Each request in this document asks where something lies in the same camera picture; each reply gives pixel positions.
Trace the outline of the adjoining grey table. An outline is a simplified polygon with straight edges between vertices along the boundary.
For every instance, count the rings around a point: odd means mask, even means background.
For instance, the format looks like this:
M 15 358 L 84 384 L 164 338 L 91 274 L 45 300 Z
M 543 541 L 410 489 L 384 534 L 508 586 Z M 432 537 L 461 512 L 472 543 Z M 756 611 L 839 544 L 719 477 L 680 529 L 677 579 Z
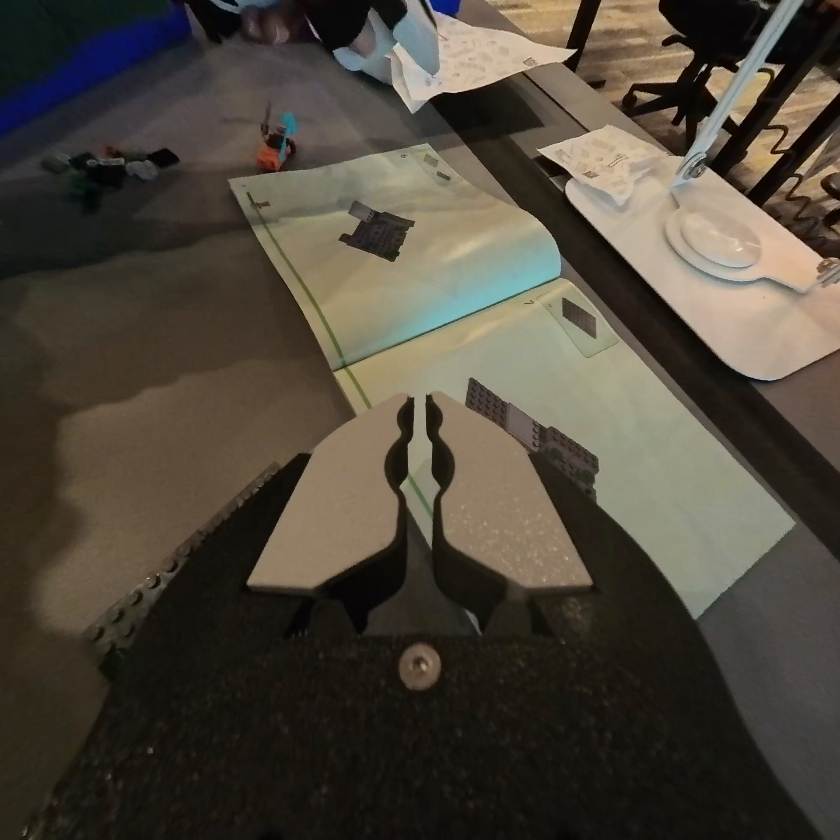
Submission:
M 734 373 L 573 210 L 537 148 L 615 124 L 661 143 L 563 66 L 538 81 L 518 76 L 473 95 L 482 112 L 480 155 L 516 203 L 558 240 L 564 258 L 669 384 L 700 410 L 760 478 L 838 554 L 838 353 L 776 383 Z

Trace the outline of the grey studded building baseplate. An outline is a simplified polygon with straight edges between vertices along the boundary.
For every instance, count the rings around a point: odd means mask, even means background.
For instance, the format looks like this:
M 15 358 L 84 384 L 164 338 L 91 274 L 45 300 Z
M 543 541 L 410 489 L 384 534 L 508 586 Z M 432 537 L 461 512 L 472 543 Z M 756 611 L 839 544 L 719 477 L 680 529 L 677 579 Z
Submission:
M 170 552 L 159 569 L 148 574 L 140 583 L 129 589 L 88 626 L 83 636 L 89 653 L 98 672 L 109 684 L 121 671 L 151 609 L 161 599 L 185 564 L 208 538 L 250 498 L 259 493 L 279 470 L 278 463 L 271 462 L 233 499 L 216 511 L 202 527 L 195 530 L 189 538 Z

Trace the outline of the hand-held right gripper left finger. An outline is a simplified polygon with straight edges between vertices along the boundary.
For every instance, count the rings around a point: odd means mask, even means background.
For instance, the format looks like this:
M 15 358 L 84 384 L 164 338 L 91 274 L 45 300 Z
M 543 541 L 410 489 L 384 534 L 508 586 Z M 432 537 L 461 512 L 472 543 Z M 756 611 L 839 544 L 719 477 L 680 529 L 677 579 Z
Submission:
M 247 580 L 252 592 L 316 595 L 361 571 L 404 530 L 414 399 L 396 393 L 323 439 Z

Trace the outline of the person's left hand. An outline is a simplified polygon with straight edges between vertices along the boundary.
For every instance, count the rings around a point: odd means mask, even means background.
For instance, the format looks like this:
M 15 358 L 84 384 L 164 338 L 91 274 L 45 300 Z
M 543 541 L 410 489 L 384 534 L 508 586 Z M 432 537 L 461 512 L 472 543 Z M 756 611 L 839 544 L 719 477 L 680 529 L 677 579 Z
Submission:
M 282 46 L 298 38 L 298 2 L 243 3 L 239 13 L 243 37 L 262 46 Z

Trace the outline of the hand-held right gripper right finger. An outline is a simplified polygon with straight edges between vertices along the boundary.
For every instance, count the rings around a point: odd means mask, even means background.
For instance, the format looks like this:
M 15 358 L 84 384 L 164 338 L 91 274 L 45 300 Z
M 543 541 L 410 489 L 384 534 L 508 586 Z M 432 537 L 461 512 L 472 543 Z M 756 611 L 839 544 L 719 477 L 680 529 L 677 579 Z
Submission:
M 427 394 L 426 417 L 440 590 L 456 603 L 588 592 L 592 577 L 525 447 L 443 392 Z

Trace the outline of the crumpled white paper bag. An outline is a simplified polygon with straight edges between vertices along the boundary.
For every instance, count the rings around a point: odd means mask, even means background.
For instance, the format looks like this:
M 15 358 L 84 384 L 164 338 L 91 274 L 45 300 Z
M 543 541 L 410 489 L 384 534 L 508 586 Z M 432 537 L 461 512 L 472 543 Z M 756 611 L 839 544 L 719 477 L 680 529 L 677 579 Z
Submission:
M 439 69 L 428 73 L 396 45 L 388 59 L 392 87 L 410 113 L 438 95 L 484 88 L 520 72 L 576 57 L 577 50 L 531 41 L 511 31 L 477 27 L 455 17 L 434 13 L 437 23 Z

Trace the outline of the blue plastic bin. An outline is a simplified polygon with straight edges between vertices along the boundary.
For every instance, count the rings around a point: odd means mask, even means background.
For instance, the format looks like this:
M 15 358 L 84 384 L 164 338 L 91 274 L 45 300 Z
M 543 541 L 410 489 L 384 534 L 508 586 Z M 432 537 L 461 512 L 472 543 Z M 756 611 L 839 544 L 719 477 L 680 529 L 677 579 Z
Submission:
M 84 38 L 60 59 L 54 69 L 15 83 L 1 98 L 1 135 L 4 137 L 82 92 L 192 35 L 186 10 L 169 4 L 165 14 L 141 17 Z

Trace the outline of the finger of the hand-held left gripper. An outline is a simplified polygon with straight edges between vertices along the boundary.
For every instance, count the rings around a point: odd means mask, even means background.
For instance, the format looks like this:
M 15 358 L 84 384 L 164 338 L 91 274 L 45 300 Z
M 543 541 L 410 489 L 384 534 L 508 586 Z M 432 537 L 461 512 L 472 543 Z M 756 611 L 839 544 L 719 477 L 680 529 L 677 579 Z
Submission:
M 394 1 L 392 34 L 397 44 L 428 74 L 438 74 L 439 38 L 434 10 L 427 1 Z
M 389 55 L 395 45 L 387 27 L 365 25 L 356 39 L 332 52 L 332 57 L 349 72 L 391 72 Z

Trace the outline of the white instruction booklet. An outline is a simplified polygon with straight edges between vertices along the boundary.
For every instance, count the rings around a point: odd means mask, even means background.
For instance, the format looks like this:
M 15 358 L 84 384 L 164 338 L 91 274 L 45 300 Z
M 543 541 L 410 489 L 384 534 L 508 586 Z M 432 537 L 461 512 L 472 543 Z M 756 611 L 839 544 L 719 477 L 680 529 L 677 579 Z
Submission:
M 469 380 L 589 452 L 595 499 L 699 618 L 793 529 L 618 338 L 529 213 L 428 144 L 229 180 L 355 414 Z

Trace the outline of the white printed leaflet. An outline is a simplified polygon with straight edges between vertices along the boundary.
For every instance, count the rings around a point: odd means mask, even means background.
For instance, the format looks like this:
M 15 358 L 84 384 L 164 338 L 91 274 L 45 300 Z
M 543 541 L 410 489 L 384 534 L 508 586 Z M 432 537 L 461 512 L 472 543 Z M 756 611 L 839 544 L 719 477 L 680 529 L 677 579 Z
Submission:
M 612 125 L 538 149 L 580 184 L 624 207 L 637 181 L 668 156 L 664 150 Z

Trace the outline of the black office chair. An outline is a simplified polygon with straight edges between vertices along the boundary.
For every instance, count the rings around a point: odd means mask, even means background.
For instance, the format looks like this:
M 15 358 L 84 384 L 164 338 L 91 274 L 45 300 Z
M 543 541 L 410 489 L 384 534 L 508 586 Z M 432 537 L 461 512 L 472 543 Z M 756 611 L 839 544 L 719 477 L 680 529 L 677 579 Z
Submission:
M 675 109 L 672 124 L 684 123 L 686 141 L 692 143 L 700 121 L 718 105 L 707 88 L 712 71 L 739 70 L 763 26 L 766 8 L 749 1 L 660 1 L 658 11 L 675 30 L 661 46 L 687 47 L 691 59 L 676 80 L 634 83 L 621 110 L 637 118 Z

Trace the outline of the green loose brick cluster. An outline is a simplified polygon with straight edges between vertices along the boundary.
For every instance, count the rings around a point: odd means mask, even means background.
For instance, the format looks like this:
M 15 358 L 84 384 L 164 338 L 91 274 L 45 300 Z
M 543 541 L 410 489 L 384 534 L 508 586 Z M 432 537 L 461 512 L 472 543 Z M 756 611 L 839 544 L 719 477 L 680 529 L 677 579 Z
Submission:
M 83 214 L 96 214 L 102 204 L 104 189 L 86 175 L 72 172 L 69 176 L 70 197 Z

